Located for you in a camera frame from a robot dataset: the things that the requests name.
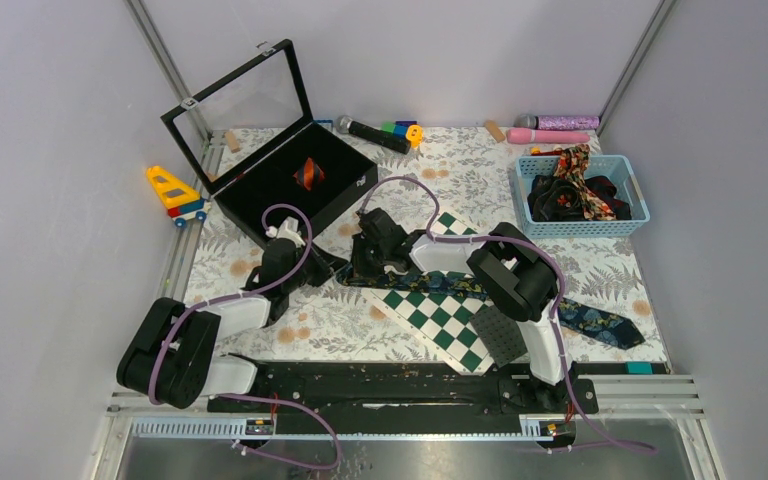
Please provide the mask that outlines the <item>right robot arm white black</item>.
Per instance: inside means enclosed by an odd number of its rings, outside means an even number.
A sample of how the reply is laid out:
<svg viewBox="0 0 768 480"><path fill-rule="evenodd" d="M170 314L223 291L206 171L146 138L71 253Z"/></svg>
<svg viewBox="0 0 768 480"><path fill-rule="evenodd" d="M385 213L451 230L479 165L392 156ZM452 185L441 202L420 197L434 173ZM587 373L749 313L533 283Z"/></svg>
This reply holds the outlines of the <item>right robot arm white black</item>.
<svg viewBox="0 0 768 480"><path fill-rule="evenodd" d="M537 405L557 412L572 400L571 362L553 326L561 274L514 225L501 222L486 235L409 232L376 208L360 215L359 226L340 282L490 301L524 343Z"/></svg>

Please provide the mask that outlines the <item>dark blue floral tie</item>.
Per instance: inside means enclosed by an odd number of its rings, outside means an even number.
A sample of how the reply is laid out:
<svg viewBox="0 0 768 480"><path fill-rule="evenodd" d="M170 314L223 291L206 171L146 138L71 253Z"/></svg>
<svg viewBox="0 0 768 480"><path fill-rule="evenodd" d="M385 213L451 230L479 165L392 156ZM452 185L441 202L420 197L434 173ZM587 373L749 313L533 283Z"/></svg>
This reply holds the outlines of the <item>dark blue floral tie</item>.
<svg viewBox="0 0 768 480"><path fill-rule="evenodd" d="M383 275L362 276L354 271L351 264L347 264L336 273L336 280L343 285L359 288L416 292L459 300L489 299L487 292L476 279L458 273L398 275L388 272ZM562 326L622 350L645 342L643 334L631 319L568 298L561 301L558 316Z"/></svg>

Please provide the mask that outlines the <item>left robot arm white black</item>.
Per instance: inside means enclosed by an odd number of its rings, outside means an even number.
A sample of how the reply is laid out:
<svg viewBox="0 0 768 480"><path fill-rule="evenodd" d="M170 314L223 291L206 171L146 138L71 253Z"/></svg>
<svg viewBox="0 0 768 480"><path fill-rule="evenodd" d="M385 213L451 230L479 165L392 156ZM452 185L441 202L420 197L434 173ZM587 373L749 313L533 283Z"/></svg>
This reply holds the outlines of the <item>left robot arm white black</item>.
<svg viewBox="0 0 768 480"><path fill-rule="evenodd" d="M274 324L293 292L322 285L348 263L310 244L294 227L269 233L259 266L230 299L210 300L193 312L169 297L153 302L117 366L120 386L178 409L224 392L248 411L267 404L271 387L257 375L256 363L216 356L216 342Z"/></svg>

